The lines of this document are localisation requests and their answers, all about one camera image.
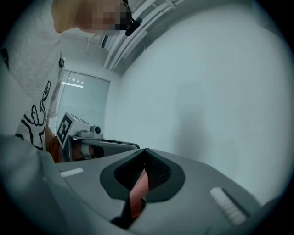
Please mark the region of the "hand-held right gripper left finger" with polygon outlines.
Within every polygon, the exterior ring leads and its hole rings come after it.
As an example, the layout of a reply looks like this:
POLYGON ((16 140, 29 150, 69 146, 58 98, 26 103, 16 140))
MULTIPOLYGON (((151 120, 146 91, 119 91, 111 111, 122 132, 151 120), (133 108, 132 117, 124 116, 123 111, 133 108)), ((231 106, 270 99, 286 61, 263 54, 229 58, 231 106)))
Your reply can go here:
POLYGON ((143 225, 131 229, 139 222, 130 215, 130 190, 115 178, 126 179, 135 169, 137 159, 144 150, 131 150, 113 156, 76 162, 57 163, 61 186, 60 207, 65 216, 67 231, 63 235, 145 235, 143 225))

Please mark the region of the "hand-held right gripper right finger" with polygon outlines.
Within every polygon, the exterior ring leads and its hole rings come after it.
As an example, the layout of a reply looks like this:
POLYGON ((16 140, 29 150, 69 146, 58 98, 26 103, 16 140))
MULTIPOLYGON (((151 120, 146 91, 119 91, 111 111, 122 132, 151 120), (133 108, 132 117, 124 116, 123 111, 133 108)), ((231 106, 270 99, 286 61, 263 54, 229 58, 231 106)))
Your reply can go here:
POLYGON ((218 235, 260 209, 255 197, 215 168, 146 149, 146 206, 129 227, 139 235, 218 235))

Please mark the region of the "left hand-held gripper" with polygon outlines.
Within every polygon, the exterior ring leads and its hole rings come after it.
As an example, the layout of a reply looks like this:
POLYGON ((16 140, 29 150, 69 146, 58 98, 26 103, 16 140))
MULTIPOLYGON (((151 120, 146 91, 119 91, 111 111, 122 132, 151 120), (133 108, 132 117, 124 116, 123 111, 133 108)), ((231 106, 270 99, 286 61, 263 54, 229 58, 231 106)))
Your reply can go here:
POLYGON ((139 150, 137 144, 115 140, 104 140, 101 128, 92 125, 80 117, 65 112, 57 128, 57 139, 63 151, 65 162, 72 162, 72 139, 90 140, 89 145, 94 146, 96 158, 108 157, 131 150, 139 150))

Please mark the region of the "pink cushioned armchair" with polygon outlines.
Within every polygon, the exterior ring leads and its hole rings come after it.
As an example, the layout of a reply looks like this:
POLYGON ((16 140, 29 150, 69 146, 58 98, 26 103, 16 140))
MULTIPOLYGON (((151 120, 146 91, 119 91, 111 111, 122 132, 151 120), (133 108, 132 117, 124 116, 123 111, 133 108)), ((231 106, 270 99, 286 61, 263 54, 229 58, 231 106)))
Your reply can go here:
POLYGON ((149 191, 149 186, 148 186, 148 175, 143 169, 139 179, 135 183, 133 189, 130 191, 130 214, 131 218, 137 218, 142 210, 143 210, 143 205, 142 205, 142 198, 147 194, 149 191))

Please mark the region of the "person's left forearm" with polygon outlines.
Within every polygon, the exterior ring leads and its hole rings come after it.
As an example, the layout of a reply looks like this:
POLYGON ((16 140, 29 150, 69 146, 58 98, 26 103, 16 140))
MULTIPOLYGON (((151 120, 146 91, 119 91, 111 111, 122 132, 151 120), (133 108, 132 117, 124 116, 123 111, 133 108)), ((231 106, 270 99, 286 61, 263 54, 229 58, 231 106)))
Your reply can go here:
POLYGON ((60 143, 48 125, 45 128, 45 145, 46 151, 51 154, 55 163, 63 162, 63 154, 60 143))

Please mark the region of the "white ceiling pipe rack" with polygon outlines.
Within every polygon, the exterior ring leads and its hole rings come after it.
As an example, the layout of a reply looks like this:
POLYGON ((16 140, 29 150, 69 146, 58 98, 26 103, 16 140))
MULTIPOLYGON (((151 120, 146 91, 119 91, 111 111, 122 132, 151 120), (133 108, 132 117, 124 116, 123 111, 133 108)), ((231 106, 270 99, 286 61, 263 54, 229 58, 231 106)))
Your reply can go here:
POLYGON ((99 46, 107 51, 103 67, 113 71, 147 35, 152 24, 184 1, 186 0, 139 0, 132 11, 132 16, 139 22, 137 29, 128 34, 121 32, 119 35, 101 37, 103 42, 99 46))

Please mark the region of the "person's white printed t-shirt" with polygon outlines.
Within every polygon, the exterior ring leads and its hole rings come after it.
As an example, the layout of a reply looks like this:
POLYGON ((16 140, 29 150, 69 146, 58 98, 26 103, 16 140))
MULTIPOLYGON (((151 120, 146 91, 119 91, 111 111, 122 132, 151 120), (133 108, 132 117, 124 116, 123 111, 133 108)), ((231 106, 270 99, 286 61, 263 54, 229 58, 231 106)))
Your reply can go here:
POLYGON ((36 0, 12 26, 4 41, 9 72, 30 100, 17 128, 38 150, 45 151, 47 120, 57 115, 58 92, 65 67, 59 67, 61 35, 54 28, 53 0, 36 0))

